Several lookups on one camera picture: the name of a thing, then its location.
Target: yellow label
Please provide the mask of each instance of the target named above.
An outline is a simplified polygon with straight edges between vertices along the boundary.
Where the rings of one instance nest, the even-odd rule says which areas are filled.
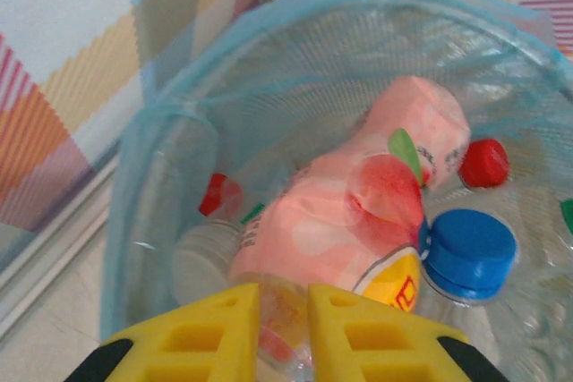
[[[355,293],[398,309],[412,311],[420,288],[420,258],[413,247],[402,248],[374,263]]]

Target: mesh laundry hamper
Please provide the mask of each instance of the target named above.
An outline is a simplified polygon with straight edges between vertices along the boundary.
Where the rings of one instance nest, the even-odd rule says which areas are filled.
[[[447,87],[475,138],[504,143],[516,183],[569,178],[571,68],[510,24],[531,14],[501,0],[276,0],[239,19],[124,136],[102,336],[177,305],[170,256],[203,219],[213,173],[270,152],[304,166],[347,139],[399,75]],[[259,168],[251,186],[264,189],[264,160]]]

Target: white bottle cap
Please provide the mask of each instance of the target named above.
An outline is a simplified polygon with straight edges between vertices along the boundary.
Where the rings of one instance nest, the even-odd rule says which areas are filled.
[[[240,244],[237,228],[222,220],[190,229],[172,260],[173,294],[184,305],[228,288],[227,272]]]

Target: floor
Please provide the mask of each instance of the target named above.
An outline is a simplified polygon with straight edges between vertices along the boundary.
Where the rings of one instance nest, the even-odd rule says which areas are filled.
[[[99,344],[103,234],[0,344],[2,380],[64,381]]]

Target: colorful striped wall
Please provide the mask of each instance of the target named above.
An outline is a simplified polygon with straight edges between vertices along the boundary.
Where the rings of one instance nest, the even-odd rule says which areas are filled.
[[[553,22],[559,48],[569,59],[573,58],[573,0],[524,0],[523,6],[546,11]]]
[[[260,0],[3,0],[0,269],[135,112]]]

